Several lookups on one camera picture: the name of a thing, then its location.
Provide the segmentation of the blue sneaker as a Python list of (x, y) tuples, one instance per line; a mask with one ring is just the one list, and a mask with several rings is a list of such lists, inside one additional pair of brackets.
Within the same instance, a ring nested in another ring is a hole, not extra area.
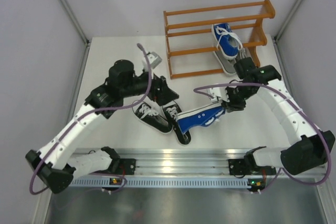
[(184, 134), (196, 126), (210, 126), (224, 115), (225, 112), (226, 110), (222, 107), (221, 103), (215, 102), (197, 109), (180, 112), (177, 114), (176, 121), (181, 132)]
[(212, 25), (212, 34), (216, 41), (216, 48), (221, 51), (227, 60), (236, 59), (243, 49), (241, 39), (234, 33), (228, 23)]

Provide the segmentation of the black sneaker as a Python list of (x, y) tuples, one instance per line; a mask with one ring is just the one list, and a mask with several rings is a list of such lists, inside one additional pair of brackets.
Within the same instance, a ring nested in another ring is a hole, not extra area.
[(162, 134), (171, 133), (173, 130), (167, 119), (146, 102), (136, 105), (132, 112), (140, 122)]
[(177, 137), (177, 141), (183, 146), (189, 145), (192, 139), (190, 132), (187, 131), (186, 133), (182, 133), (177, 122), (177, 115), (182, 112), (180, 106), (176, 102), (173, 102), (162, 106), (162, 111), (167, 121), (172, 126), (173, 131)]

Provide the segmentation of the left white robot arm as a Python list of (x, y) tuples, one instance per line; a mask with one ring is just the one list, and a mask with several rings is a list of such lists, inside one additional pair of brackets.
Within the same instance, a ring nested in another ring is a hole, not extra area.
[(166, 79), (158, 77), (146, 65), (140, 76), (135, 75), (134, 65), (128, 60), (118, 60), (109, 69), (105, 82), (93, 89), (77, 114), (48, 144), (39, 150), (30, 150), (25, 158), (33, 170), (29, 184), (32, 195), (35, 178), (39, 178), (54, 194), (64, 191), (70, 183), (81, 176), (95, 172), (115, 174), (120, 167), (119, 154), (110, 147), (79, 157), (72, 155), (91, 132), (107, 121), (117, 110), (132, 108), (124, 105), (124, 99), (140, 96), (166, 105), (179, 98), (170, 89)]

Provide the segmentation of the black sneaker left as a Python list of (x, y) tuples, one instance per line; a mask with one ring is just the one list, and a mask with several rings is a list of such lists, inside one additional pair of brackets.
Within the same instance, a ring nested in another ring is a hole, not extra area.
[(140, 122), (162, 134), (171, 133), (173, 130), (167, 119), (146, 102), (136, 105), (132, 112)]

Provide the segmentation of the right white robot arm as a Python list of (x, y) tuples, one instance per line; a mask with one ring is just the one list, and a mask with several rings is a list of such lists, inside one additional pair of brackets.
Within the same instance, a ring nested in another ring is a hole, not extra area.
[(280, 73), (272, 65), (257, 68), (251, 58), (237, 60), (234, 68), (242, 83), (227, 87), (226, 112), (242, 111), (246, 100), (258, 95), (270, 108), (286, 133), (289, 147), (261, 146), (245, 155), (246, 170), (253, 175), (265, 166), (284, 168), (290, 175), (298, 175), (327, 163), (335, 137), (331, 131), (321, 131), (304, 118), (303, 111), (289, 94)]

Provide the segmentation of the black sneaker right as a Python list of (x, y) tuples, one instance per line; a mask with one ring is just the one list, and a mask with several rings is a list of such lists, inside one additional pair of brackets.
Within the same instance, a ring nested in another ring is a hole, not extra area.
[(180, 106), (176, 102), (173, 102), (162, 106), (162, 111), (167, 121), (172, 126), (173, 131), (177, 137), (177, 141), (183, 146), (189, 145), (192, 139), (190, 132), (187, 131), (186, 133), (182, 133), (177, 122), (177, 115), (182, 112)]

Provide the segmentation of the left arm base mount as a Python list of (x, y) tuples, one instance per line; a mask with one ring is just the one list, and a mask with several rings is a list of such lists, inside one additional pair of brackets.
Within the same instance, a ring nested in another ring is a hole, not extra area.
[(121, 158), (115, 171), (117, 175), (134, 175), (137, 160), (134, 158)]

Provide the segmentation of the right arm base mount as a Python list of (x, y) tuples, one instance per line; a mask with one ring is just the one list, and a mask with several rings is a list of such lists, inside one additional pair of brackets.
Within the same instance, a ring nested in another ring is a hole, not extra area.
[(235, 177), (251, 175), (251, 164), (247, 159), (234, 158), (228, 160), (229, 174)]

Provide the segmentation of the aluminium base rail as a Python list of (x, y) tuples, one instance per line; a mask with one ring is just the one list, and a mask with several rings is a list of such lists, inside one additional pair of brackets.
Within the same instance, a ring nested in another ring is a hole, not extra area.
[(40, 159), (53, 169), (66, 171), (77, 179), (90, 174), (99, 176), (117, 175), (115, 171), (121, 158), (136, 159), (135, 175), (172, 175), (172, 176), (232, 176), (229, 174), (228, 160), (244, 158), (245, 149), (226, 150), (174, 150), (174, 149), (112, 149), (103, 147), (85, 153), (76, 150), (57, 158), (56, 151), (51, 154), (47, 150), (38, 151)]

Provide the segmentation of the grey sneaker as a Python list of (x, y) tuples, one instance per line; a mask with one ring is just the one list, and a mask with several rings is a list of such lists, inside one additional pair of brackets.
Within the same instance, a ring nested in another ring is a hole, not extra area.
[(236, 63), (235, 59), (233, 60), (226, 59), (221, 51), (214, 51), (213, 54), (215, 58), (218, 60), (219, 64), (221, 65), (225, 74), (229, 76), (236, 74), (236, 70), (234, 68), (234, 64)]
[(241, 50), (238, 51), (237, 57), (235, 58), (235, 62), (238, 62), (242, 59), (250, 58), (250, 57), (251, 56), (250, 56), (249, 50), (246, 48), (242, 48)]

